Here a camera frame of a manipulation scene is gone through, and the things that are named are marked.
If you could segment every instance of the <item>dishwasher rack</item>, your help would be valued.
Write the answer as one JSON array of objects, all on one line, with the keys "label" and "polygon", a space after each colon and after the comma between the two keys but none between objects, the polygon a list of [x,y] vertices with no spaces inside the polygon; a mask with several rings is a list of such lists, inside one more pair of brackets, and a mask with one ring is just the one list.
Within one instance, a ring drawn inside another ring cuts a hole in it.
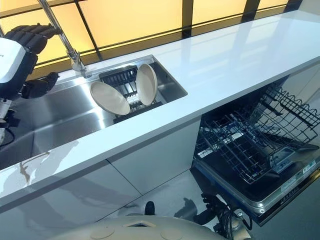
[{"label": "dishwasher rack", "polygon": [[196,157],[218,152],[235,173],[253,184],[272,170],[274,174],[289,167],[291,153],[317,149],[308,143],[318,136],[314,128],[319,124],[316,109],[271,86],[258,102],[219,120],[202,121]]},{"label": "dishwasher rack", "polygon": [[130,105],[130,113],[127,115],[116,114],[115,119],[113,120],[114,124],[163,105],[162,101],[157,101],[155,99],[151,105],[145,106],[139,100],[136,85],[137,72],[137,66],[129,65],[99,74],[100,80],[115,88],[125,97]]}]

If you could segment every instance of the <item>sink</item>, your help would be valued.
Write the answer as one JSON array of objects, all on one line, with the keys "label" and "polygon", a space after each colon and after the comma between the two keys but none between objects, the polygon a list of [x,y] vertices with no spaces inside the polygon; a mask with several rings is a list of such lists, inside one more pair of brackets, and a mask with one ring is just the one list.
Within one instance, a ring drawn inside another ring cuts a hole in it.
[{"label": "sink", "polygon": [[[36,99],[18,99],[11,105],[16,110],[15,117],[21,119],[21,122],[18,128],[11,129],[15,134],[15,141],[0,149],[0,169],[119,122],[119,116],[104,111],[94,102],[90,85],[101,81],[102,74],[121,72],[122,69],[128,69],[128,66],[138,68],[142,64],[152,66],[158,80],[157,95],[150,109],[188,94],[152,55],[87,72],[91,76],[89,78],[60,80],[47,95]],[[149,109],[131,115],[143,114],[147,110]],[[4,141],[9,140],[10,136],[7,134]]]}]

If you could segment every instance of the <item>black wire basket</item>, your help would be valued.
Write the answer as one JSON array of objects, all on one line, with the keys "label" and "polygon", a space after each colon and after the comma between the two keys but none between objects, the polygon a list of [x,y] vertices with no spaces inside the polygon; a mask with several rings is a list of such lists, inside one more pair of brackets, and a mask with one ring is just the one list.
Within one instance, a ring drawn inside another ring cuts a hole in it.
[{"label": "black wire basket", "polygon": [[316,138],[314,128],[319,124],[316,109],[271,86],[258,102],[220,120],[202,122],[196,151],[198,155],[218,152],[252,184],[273,170],[281,151],[298,151]]},{"label": "black wire basket", "polygon": [[149,106],[143,105],[138,98],[137,73],[138,67],[136,65],[129,65],[99,74],[100,80],[115,88],[126,98],[130,105],[130,113],[127,115],[115,115],[114,124],[163,105],[161,101],[157,100],[154,100]]}]

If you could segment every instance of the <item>kitchen counter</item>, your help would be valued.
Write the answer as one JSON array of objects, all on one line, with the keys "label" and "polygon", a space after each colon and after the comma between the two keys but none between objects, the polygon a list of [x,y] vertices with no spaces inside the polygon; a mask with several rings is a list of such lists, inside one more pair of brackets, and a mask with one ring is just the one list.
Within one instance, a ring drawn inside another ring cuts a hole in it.
[{"label": "kitchen counter", "polygon": [[[25,160],[23,166],[17,163],[1,170],[0,212],[58,187],[70,175],[320,61],[319,46],[320,16],[292,11],[87,66],[92,71],[154,55],[188,95]],[[74,76],[69,70],[60,73],[59,80]],[[43,164],[47,160],[58,165],[54,172],[50,164]]]}]

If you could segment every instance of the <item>dishwasher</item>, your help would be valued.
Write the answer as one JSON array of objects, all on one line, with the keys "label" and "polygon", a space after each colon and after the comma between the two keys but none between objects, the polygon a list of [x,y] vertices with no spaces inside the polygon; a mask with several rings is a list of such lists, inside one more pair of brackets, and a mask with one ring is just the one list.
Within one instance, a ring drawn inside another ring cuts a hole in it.
[{"label": "dishwasher", "polygon": [[193,168],[264,225],[320,176],[320,114],[288,76],[202,116]]}]

